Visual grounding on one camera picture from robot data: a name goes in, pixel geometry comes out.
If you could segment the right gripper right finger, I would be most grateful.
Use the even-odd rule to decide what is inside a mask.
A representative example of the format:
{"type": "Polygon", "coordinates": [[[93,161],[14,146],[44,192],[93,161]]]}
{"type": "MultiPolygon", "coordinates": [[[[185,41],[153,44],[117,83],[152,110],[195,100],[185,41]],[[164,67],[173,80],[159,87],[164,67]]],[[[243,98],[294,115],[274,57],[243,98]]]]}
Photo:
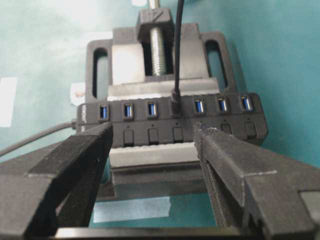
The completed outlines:
{"type": "Polygon", "coordinates": [[[193,141],[218,227],[266,240],[320,237],[320,169],[198,122],[193,141]]]}

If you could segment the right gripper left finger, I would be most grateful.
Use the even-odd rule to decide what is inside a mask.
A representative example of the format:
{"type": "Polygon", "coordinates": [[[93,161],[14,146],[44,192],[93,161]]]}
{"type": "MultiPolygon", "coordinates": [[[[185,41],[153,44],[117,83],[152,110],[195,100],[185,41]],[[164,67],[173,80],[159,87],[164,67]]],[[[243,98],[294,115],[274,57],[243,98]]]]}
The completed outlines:
{"type": "Polygon", "coordinates": [[[0,165],[0,237],[48,237],[89,225],[113,144],[106,122],[0,165]]]}

